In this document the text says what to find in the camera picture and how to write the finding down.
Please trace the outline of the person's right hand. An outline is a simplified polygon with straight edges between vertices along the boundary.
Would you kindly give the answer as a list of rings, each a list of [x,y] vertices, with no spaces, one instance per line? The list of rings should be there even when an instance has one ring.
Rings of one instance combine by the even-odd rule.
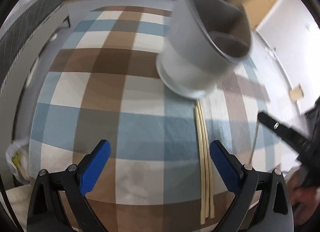
[[[319,189],[315,186],[303,188],[300,185],[300,168],[293,168],[295,171],[287,181],[287,189],[292,207],[298,204],[293,211],[294,225],[304,225],[316,212],[319,205]]]

